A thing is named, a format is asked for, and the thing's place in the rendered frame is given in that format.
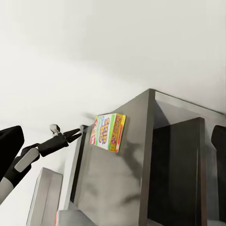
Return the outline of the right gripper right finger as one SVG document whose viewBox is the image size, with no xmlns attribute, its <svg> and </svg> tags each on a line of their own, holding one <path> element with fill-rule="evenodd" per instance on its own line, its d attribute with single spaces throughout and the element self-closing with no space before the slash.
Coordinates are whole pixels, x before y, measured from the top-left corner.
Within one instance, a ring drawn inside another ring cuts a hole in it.
<svg viewBox="0 0 226 226">
<path fill-rule="evenodd" d="M 216 125 L 212 132 L 211 142 L 226 163 L 226 127 Z"/>
</svg>

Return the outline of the board game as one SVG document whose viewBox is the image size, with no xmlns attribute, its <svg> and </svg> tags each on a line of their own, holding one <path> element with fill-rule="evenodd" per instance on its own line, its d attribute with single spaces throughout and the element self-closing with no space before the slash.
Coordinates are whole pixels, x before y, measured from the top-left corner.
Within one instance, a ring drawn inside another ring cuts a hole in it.
<svg viewBox="0 0 226 226">
<path fill-rule="evenodd" d="M 118 152 L 126 116 L 118 113 L 96 116 L 90 143 Z"/>
</svg>

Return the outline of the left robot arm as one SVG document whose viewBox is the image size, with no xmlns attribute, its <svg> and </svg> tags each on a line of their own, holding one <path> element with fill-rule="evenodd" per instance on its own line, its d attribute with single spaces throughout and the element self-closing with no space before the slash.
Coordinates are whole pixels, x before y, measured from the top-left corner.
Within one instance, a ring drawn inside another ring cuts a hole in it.
<svg viewBox="0 0 226 226">
<path fill-rule="evenodd" d="M 22 149 L 21 155 L 17 156 L 3 179 L 0 181 L 0 205 L 24 178 L 24 176 L 32 168 L 32 163 L 36 161 L 40 155 L 45 157 L 63 147 L 68 147 L 68 143 L 72 143 L 82 134 L 76 134 L 80 129 L 73 129 L 62 134 L 57 124 L 51 124 L 49 129 L 52 131 L 52 139 L 39 144 L 36 143 Z"/>
</svg>

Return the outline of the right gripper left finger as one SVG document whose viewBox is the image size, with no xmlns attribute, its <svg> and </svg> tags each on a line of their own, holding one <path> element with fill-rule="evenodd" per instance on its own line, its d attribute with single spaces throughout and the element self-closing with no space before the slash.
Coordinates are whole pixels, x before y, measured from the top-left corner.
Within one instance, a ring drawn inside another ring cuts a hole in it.
<svg viewBox="0 0 226 226">
<path fill-rule="evenodd" d="M 24 144 L 20 125 L 0 130 L 0 181 Z"/>
</svg>

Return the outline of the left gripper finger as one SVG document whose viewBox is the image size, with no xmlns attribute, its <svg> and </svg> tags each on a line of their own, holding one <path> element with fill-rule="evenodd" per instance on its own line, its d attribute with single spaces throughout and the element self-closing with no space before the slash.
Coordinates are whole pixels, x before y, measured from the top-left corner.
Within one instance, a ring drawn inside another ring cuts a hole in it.
<svg viewBox="0 0 226 226">
<path fill-rule="evenodd" d="M 76 140 L 77 138 L 79 138 L 82 134 L 79 133 L 79 134 L 75 134 L 73 136 L 71 136 L 70 138 L 67 139 L 67 142 L 68 143 L 72 143 L 74 140 Z"/>
<path fill-rule="evenodd" d="M 70 131 L 65 132 L 62 136 L 65 140 L 65 142 L 67 142 L 67 139 L 70 138 L 71 136 L 75 135 L 76 133 L 78 133 L 80 131 L 80 129 L 73 129 Z"/>
</svg>

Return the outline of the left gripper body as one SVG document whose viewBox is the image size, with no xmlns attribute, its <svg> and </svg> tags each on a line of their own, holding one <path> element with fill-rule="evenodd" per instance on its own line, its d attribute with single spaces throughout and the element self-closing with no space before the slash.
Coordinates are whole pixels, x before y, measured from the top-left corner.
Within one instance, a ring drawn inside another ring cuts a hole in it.
<svg viewBox="0 0 226 226">
<path fill-rule="evenodd" d="M 63 147 L 68 147 L 68 142 L 65 142 L 61 132 L 58 133 L 56 137 L 49 139 L 46 141 L 47 147 L 49 149 L 50 154 L 62 149 Z"/>
</svg>

